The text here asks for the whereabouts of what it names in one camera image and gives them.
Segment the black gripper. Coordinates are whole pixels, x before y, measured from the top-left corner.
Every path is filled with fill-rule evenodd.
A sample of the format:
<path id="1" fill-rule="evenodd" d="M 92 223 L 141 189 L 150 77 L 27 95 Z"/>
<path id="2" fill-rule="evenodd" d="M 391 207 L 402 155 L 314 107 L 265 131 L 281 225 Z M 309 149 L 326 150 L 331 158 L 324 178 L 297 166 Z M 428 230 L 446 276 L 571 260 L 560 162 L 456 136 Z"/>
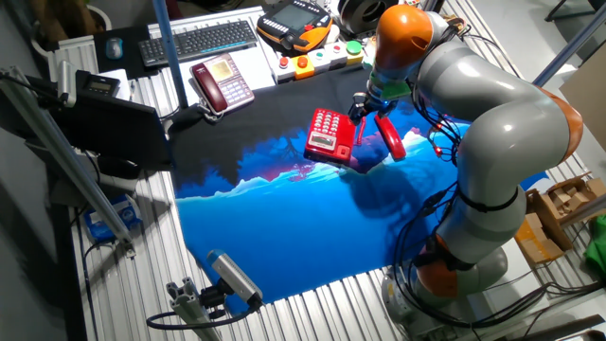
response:
<path id="1" fill-rule="evenodd" d="M 365 116 L 373 112 L 384 118 L 398 109 L 396 100 L 378 99 L 370 93 L 355 93 L 352 100 L 348 117 L 353 124 L 360 124 Z"/>

